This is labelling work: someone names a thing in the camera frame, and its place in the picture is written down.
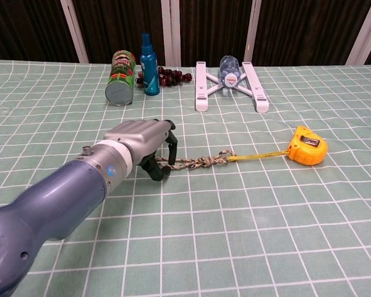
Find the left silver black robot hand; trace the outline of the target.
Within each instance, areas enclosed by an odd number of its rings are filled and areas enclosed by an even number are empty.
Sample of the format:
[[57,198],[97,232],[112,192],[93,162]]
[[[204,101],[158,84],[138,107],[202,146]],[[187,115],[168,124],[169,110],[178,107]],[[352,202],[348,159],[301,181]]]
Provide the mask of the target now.
[[[114,140],[127,147],[132,163],[142,167],[154,181],[163,180],[175,164],[177,138],[173,134],[175,124],[170,120],[130,120],[112,128],[104,135],[105,140]],[[163,143],[168,143],[168,166],[160,168],[155,153]]]

